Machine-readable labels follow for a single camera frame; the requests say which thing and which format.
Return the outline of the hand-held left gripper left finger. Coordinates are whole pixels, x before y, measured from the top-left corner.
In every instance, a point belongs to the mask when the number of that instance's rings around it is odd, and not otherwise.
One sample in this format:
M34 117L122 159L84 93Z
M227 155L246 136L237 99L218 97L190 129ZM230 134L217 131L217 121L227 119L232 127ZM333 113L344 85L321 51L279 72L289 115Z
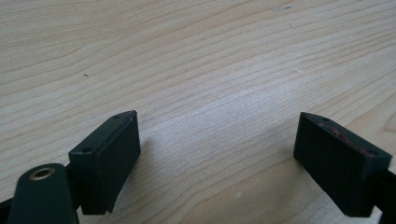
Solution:
M85 215L113 210L140 153L134 110L109 118L68 153L78 205Z

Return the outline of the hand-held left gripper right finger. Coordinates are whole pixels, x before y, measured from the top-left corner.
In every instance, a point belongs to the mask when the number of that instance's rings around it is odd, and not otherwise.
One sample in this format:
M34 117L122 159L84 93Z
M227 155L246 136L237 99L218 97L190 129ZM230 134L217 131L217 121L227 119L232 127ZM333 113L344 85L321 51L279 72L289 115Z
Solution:
M301 113L293 156L349 217L392 216L392 156L331 119Z

